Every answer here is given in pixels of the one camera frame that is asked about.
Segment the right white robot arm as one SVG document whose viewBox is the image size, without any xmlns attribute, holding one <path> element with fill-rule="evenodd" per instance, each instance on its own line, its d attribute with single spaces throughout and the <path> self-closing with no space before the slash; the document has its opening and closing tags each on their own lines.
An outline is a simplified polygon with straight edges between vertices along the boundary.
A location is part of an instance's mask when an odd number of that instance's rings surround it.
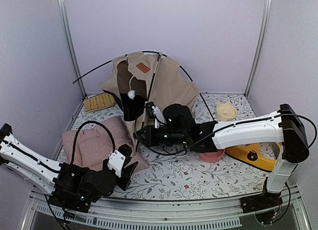
<svg viewBox="0 0 318 230">
<path fill-rule="evenodd" d="M 212 153 L 227 148 L 256 143 L 281 143 L 280 153 L 257 197 L 261 208 L 268 208 L 280 194 L 295 166 L 309 157 L 309 144 L 301 120 L 288 104 L 278 111 L 242 121 L 210 121 L 197 124 L 188 106 L 171 104 L 157 118 L 151 102 L 141 109 L 155 121 L 138 129 L 134 138 L 149 150 L 158 145 L 184 145 L 184 151 Z"/>
</svg>

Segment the black tent pole one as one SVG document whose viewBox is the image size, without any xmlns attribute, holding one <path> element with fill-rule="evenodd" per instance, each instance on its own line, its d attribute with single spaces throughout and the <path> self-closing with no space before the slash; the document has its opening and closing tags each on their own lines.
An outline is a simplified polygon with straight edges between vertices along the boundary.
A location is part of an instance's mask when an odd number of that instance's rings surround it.
<svg viewBox="0 0 318 230">
<path fill-rule="evenodd" d="M 151 84 L 150 84 L 150 87 L 149 87 L 149 90 L 147 92 L 147 99 L 146 99 L 146 102 L 145 104 L 147 104 L 150 100 L 150 97 L 151 97 L 151 91 L 152 91 L 152 88 L 153 88 L 153 85 L 154 85 L 154 82 L 155 82 L 155 78 L 156 78 L 156 74 L 158 72 L 158 69 L 159 69 L 159 65 L 160 65 L 160 62 L 161 62 L 161 58 L 162 56 L 165 56 L 165 54 L 162 54 L 161 52 L 155 52 L 155 51 L 144 51 L 146 53 L 156 53 L 157 54 L 157 60 L 156 60 L 156 66 L 155 66 L 155 69 L 153 71 L 153 75 L 152 75 L 152 79 L 151 79 Z M 147 122 L 147 114 L 146 114 L 146 110 L 145 108 L 142 108 L 142 125 L 141 125 L 141 128 L 143 128 Z"/>
</svg>

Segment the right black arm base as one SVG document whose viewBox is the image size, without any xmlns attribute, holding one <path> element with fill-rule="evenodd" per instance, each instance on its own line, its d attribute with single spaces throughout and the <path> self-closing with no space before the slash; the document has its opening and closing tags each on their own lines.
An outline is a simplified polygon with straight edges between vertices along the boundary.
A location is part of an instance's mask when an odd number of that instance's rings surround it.
<svg viewBox="0 0 318 230">
<path fill-rule="evenodd" d="M 264 181 L 263 190 L 260 194 L 242 197 L 239 204 L 243 213 L 251 213 L 256 211 L 272 208 L 271 211 L 256 214 L 256 220 L 262 225 L 273 224 L 278 215 L 278 211 L 283 203 L 280 193 L 269 193 L 267 191 L 267 179 Z"/>
</svg>

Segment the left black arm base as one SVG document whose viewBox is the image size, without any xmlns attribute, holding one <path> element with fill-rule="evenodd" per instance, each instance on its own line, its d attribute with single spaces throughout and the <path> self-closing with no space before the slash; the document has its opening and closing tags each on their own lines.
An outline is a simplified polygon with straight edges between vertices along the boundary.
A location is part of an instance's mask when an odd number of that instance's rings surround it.
<svg viewBox="0 0 318 230">
<path fill-rule="evenodd" d="M 75 218 L 75 214 L 69 212 L 69 210 L 87 213 L 91 206 L 91 201 L 86 197 L 71 194 L 69 191 L 64 190 L 53 191 L 48 198 L 48 202 L 62 208 L 64 221 Z"/>
</svg>

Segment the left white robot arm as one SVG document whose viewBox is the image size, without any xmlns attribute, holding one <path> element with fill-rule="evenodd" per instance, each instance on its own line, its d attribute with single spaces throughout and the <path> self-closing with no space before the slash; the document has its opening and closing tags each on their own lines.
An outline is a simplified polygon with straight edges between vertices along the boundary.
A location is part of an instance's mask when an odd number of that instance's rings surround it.
<svg viewBox="0 0 318 230">
<path fill-rule="evenodd" d="M 5 123 L 0 129 L 0 162 L 49 196 L 49 204 L 88 212 L 92 203 L 110 196 L 116 186 L 127 190 L 138 162 L 127 144 L 114 148 L 101 171 L 47 159 L 23 145 Z"/>
</svg>

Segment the beige fabric pet tent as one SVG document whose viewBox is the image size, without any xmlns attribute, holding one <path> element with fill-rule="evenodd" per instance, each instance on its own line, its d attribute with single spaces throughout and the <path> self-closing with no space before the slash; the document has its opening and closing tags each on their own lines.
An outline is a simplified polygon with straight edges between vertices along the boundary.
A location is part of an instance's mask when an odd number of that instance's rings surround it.
<svg viewBox="0 0 318 230">
<path fill-rule="evenodd" d="M 153 102 L 160 110 L 171 104 L 193 107 L 199 95 L 197 86 L 186 81 L 180 73 L 180 65 L 162 53 L 133 52 L 112 60 L 110 77 L 99 83 L 100 89 L 111 94 L 124 113 L 124 124 L 133 147 L 138 149 L 134 130 L 153 123 L 143 108 Z"/>
</svg>

